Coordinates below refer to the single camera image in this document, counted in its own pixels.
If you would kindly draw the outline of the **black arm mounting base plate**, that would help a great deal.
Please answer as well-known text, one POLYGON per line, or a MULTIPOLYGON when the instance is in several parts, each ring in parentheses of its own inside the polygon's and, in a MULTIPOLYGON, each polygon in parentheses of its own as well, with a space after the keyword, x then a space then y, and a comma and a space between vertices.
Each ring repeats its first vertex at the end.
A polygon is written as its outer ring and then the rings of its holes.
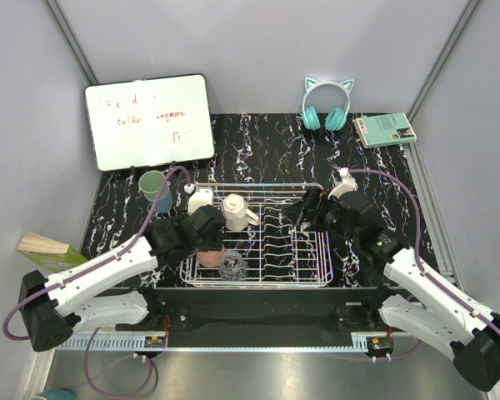
POLYGON ((170 348, 334 348, 350 333, 386 333, 378 288, 147 288, 153 315, 118 331, 168 330, 170 348))

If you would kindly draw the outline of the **blue plastic cup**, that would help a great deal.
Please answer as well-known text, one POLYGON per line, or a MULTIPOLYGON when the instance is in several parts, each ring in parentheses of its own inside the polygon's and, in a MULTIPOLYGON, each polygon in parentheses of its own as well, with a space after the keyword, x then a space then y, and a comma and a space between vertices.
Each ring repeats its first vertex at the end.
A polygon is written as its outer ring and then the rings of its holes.
MULTIPOLYGON (((154 203, 154 200, 157 196, 155 192, 153 193, 143 193, 144 197, 151 203, 154 203)), ((170 183, 167 183, 160 195, 160 198, 156 202, 156 210, 159 213, 169 213, 173 209, 173 195, 170 188, 170 183)))

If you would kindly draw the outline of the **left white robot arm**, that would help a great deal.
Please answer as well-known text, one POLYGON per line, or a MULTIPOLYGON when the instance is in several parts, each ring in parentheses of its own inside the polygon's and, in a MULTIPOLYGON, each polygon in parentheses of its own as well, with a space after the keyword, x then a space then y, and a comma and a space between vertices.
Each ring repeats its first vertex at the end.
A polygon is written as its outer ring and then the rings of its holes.
POLYGON ((19 312, 36 352, 65 343, 74 333, 119 325, 156 329, 163 321, 160 300, 148 289, 105 295, 139 274, 174 268, 197 252, 222 246, 225 218, 212 205, 191 214, 150 222, 116 249, 47 277, 34 271, 22 278, 19 312))

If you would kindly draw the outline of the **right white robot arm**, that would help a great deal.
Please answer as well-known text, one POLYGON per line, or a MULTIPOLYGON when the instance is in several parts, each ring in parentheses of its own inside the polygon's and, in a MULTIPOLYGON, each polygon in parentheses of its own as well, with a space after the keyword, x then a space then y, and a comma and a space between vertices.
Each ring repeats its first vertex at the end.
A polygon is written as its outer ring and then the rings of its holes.
POLYGON ((459 375, 489 392, 500 381, 500 312, 451 284, 407 247, 360 192, 340 196, 311 188, 282 210, 294 226, 327 232, 352 245, 370 267, 397 283, 421 304, 379 288, 361 313, 364 325, 388 325, 408 333, 452 361, 459 375))

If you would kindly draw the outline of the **pink plastic cup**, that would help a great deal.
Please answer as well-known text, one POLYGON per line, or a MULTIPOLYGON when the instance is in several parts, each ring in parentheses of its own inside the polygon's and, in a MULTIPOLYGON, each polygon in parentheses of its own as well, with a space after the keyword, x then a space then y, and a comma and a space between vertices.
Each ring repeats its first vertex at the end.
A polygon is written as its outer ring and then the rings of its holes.
POLYGON ((197 262, 205 268, 217 268, 223 260, 225 249, 219 251, 197 252, 197 262))

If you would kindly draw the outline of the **green plastic cup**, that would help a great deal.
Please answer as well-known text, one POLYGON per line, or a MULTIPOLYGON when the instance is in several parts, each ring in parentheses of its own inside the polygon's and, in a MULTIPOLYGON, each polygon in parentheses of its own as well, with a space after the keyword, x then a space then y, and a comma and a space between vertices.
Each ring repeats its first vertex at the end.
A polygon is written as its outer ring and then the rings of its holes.
POLYGON ((152 170, 145 172, 138 181, 139 189, 146 199, 153 201, 158 193, 160 193, 159 198, 164 198, 168 192, 168 184, 163 183, 165 180, 165 175, 163 172, 152 170))

